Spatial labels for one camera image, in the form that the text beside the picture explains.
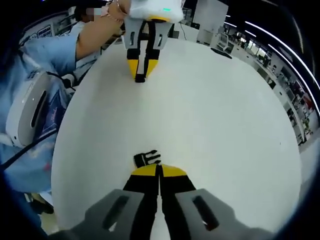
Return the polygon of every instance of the light blue shirt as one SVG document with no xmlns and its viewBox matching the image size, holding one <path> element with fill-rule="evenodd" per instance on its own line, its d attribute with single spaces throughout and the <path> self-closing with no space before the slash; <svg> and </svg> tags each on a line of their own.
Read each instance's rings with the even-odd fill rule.
<svg viewBox="0 0 320 240">
<path fill-rule="evenodd" d="M 76 68 L 77 35 L 32 39 L 20 49 L 38 63 L 44 71 L 60 76 Z M 36 68 L 16 55 L 10 68 L 0 76 L 0 133 L 6 132 L 6 121 L 11 105 L 21 84 Z M 35 139 L 58 128 L 69 104 L 63 83 L 52 77 L 51 88 L 42 111 L 42 122 Z M 40 193 L 51 189 L 51 165 L 57 134 L 54 134 L 25 153 L 5 170 L 10 186 L 19 192 Z M 19 147 L 0 143 L 0 162 L 21 151 Z"/>
</svg>

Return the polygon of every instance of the white tabletop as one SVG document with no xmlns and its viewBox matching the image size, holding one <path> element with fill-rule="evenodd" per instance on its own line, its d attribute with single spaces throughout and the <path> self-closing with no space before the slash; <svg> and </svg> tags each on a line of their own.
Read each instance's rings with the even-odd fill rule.
<svg viewBox="0 0 320 240">
<path fill-rule="evenodd" d="M 73 227 L 92 204 L 122 189 L 133 156 L 153 149 L 249 227 L 277 231 L 295 211 L 298 145 L 271 88 L 236 57 L 169 39 L 146 83 L 133 81 L 124 47 L 114 45 L 77 88 L 53 155 L 59 226 Z M 163 233 L 164 220 L 155 224 Z"/>
</svg>

